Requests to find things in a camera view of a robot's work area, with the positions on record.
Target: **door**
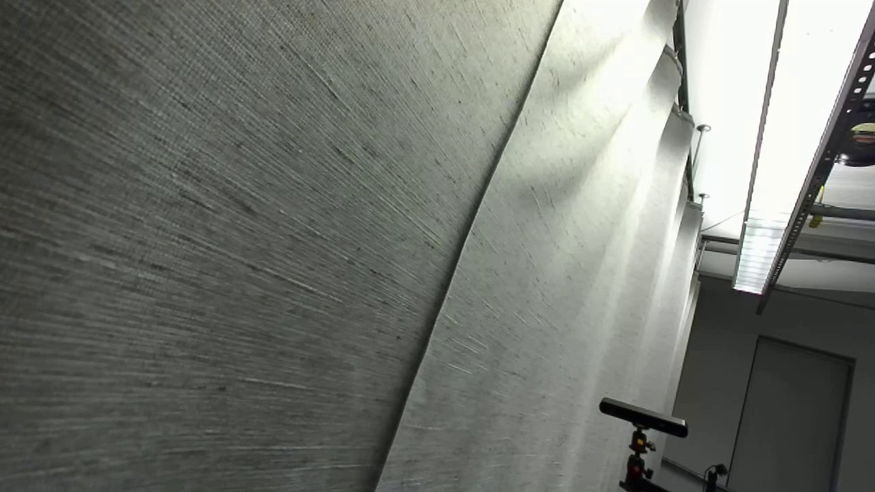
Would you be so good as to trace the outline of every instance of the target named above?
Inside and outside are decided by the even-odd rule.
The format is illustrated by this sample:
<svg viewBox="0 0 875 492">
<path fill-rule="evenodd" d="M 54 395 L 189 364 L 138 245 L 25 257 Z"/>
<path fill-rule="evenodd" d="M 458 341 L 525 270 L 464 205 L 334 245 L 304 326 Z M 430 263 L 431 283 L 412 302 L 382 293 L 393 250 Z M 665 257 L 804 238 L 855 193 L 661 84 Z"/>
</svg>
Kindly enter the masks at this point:
<svg viewBox="0 0 875 492">
<path fill-rule="evenodd" d="M 730 488 L 834 492 L 849 376 L 849 357 L 760 339 Z"/>
</svg>

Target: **fluorescent light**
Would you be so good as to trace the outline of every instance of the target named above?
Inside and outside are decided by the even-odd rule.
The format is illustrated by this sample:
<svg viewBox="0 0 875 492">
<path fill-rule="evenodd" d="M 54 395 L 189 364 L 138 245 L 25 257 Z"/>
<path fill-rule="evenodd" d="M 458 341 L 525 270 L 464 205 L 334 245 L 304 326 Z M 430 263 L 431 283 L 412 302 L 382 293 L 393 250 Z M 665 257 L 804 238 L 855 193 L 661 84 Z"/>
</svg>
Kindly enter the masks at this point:
<svg viewBox="0 0 875 492">
<path fill-rule="evenodd" d="M 788 238 L 797 193 L 818 163 L 870 0 L 788 0 L 764 108 L 763 145 L 744 218 L 734 290 L 763 294 Z"/>
</svg>

